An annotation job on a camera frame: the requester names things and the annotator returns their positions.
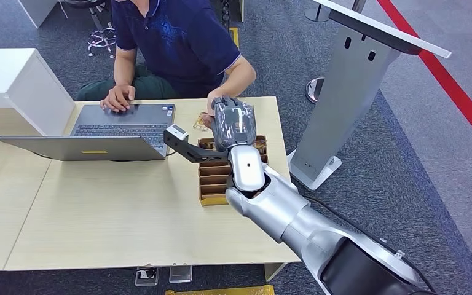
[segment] navy polo shirt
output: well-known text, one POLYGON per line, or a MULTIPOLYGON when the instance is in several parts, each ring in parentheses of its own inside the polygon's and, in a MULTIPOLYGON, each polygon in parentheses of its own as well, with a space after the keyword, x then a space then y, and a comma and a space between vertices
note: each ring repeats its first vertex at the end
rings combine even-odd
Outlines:
POLYGON ((112 1, 117 46, 139 48, 146 67, 184 98, 205 98, 240 56, 209 0, 150 0, 143 17, 129 0, 112 1))

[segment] floor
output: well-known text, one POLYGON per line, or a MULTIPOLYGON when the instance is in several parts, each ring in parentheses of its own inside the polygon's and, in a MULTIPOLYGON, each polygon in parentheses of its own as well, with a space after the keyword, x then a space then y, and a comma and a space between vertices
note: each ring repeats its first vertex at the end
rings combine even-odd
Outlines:
MULTIPOLYGON (((392 3, 421 38, 453 53, 441 63, 472 99, 472 1, 392 3)), ((363 14, 393 25, 375 0, 363 14)), ((472 252, 472 126, 419 58, 401 56, 380 89, 472 252)))
MULTIPOLYGON (((472 66, 466 66, 472 65, 472 8, 460 0, 393 2, 421 37, 461 53, 443 63, 472 98, 472 66)), ((304 85, 324 75, 339 29, 306 20, 304 10, 314 6, 247 1, 246 22, 239 25, 242 54, 258 72, 243 95, 278 97, 286 152, 296 147, 313 108, 304 85)), ((1 0, 0 47, 38 48, 74 96, 82 84, 111 77, 113 60, 106 52, 86 55, 92 20, 86 11, 66 11, 69 20, 56 7, 35 30, 15 0, 1 0)), ((392 24, 375 0, 363 13, 392 24)), ((402 249, 440 294, 472 294, 472 128, 417 57, 401 56, 391 65, 338 156, 344 164, 334 176, 304 193, 402 249)), ((133 286, 130 269, 0 272, 0 294, 163 294, 264 284, 260 265, 197 269, 191 284, 147 288, 133 286)), ((271 284, 277 294, 320 293, 301 264, 288 265, 271 284)))

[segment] dark green pants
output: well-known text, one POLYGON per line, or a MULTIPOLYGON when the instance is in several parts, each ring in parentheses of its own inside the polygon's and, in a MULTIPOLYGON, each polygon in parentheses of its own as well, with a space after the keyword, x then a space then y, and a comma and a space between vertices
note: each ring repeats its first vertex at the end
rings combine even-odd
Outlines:
MULTIPOLYGON (((162 100, 179 98, 178 93, 165 79, 155 76, 145 66, 135 66, 135 77, 131 84, 135 87, 136 100, 162 100)), ((106 98, 114 80, 98 81, 83 86, 77 94, 77 101, 99 101, 106 98)))

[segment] shirt collar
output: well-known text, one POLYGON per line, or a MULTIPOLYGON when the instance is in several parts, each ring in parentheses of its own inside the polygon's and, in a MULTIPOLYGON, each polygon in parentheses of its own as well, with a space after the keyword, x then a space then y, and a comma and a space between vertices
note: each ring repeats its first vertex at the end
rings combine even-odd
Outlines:
MULTIPOLYGON (((138 8, 136 8, 135 3, 132 3, 131 1, 128 1, 131 9, 136 11, 138 15, 140 13, 138 12, 138 8)), ((146 17, 154 17, 154 14, 156 13, 156 10, 158 9, 158 6, 160 6, 160 0, 149 0, 149 10, 147 11, 146 17)))

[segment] round stand base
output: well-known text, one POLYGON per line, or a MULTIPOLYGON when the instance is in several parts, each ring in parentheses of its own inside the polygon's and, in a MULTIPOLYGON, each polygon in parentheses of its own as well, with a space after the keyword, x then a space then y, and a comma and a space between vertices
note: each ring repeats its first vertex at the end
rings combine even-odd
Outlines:
POLYGON ((318 22, 318 23, 322 23, 322 22, 326 22, 327 20, 329 20, 328 18, 328 14, 330 13, 330 11, 327 9, 327 8, 311 8, 311 9, 307 9, 305 10, 305 17, 308 18, 309 20, 313 21, 313 22, 318 22))
POLYGON ((321 89, 323 89, 323 83, 325 79, 323 77, 310 80, 305 87, 305 97, 313 104, 317 103, 321 89))

